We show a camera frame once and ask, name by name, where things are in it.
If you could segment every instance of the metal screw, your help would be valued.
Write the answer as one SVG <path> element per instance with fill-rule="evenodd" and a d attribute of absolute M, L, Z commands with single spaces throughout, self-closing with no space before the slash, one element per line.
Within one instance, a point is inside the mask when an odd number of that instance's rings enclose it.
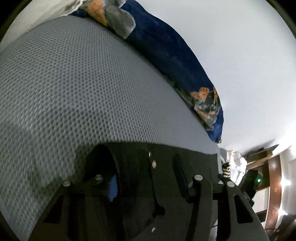
<path fill-rule="evenodd" d="M 64 187 L 68 187 L 70 185 L 71 185 L 71 182 L 70 181 L 64 181 L 64 183 L 63 183 L 63 186 Z"/>
<path fill-rule="evenodd" d="M 233 188 L 234 187 L 234 183 L 231 182 L 231 181 L 229 181 L 229 182 L 227 182 L 227 186 L 229 186 L 230 188 Z"/>
<path fill-rule="evenodd" d="M 201 181 L 203 179 L 203 176 L 202 175 L 195 175 L 194 179 L 197 181 Z"/>
<path fill-rule="evenodd" d="M 152 162 L 152 167 L 155 169 L 156 168 L 156 161 L 155 160 L 153 160 L 153 162 Z"/>
<path fill-rule="evenodd" d="M 98 174 L 98 175 L 96 175 L 95 179 L 96 179 L 97 181 L 101 181 L 101 180 L 103 180 L 104 178 L 102 177 L 102 175 Z"/>

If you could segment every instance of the blue blanket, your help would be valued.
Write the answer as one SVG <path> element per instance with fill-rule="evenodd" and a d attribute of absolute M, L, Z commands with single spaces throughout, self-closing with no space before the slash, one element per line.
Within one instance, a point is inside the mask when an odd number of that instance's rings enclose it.
<path fill-rule="evenodd" d="M 211 140 L 221 142 L 223 110 L 217 91 L 183 38 L 134 0 L 88 0 L 73 13 L 111 28 L 143 54 L 192 108 Z"/>

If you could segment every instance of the orange pattern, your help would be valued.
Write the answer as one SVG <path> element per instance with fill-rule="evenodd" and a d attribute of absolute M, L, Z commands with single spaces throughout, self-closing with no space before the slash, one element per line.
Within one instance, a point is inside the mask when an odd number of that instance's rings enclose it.
<path fill-rule="evenodd" d="M 93 0 L 86 9 L 87 13 L 101 24 L 107 26 L 102 0 Z"/>
<path fill-rule="evenodd" d="M 191 97 L 195 99 L 205 99 L 210 92 L 209 88 L 206 87 L 201 87 L 199 92 L 191 92 L 190 95 Z"/>
<path fill-rule="evenodd" d="M 218 99 L 218 93 L 216 91 L 216 89 L 214 88 L 214 101 L 216 102 L 216 100 Z"/>
<path fill-rule="evenodd" d="M 207 120 L 210 118 L 210 115 L 207 114 L 206 112 L 202 111 L 202 110 L 197 110 L 196 113 L 199 114 L 199 117 L 200 117 L 203 121 L 207 121 Z"/>

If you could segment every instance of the light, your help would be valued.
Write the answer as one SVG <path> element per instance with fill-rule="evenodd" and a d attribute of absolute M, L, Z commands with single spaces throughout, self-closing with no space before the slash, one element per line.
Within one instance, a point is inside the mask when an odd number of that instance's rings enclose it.
<path fill-rule="evenodd" d="M 278 210 L 278 214 L 279 214 L 279 216 L 283 216 L 283 215 L 288 215 L 287 213 L 286 213 L 286 211 L 284 211 L 284 210 L 282 210 L 282 208 L 280 208 L 279 210 Z"/>
<path fill-rule="evenodd" d="M 282 179 L 281 179 L 281 186 L 283 188 L 285 188 L 285 186 L 290 186 L 290 185 L 291 185 L 291 181 L 286 180 L 284 177 L 282 177 Z"/>

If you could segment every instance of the mattress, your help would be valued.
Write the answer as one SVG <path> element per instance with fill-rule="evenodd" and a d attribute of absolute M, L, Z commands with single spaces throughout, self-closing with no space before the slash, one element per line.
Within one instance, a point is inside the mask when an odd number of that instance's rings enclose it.
<path fill-rule="evenodd" d="M 0 211 L 21 241 L 63 181 L 81 181 L 99 143 L 219 153 L 165 78 L 92 19 L 60 17 L 21 36 L 0 55 L 0 86 Z"/>

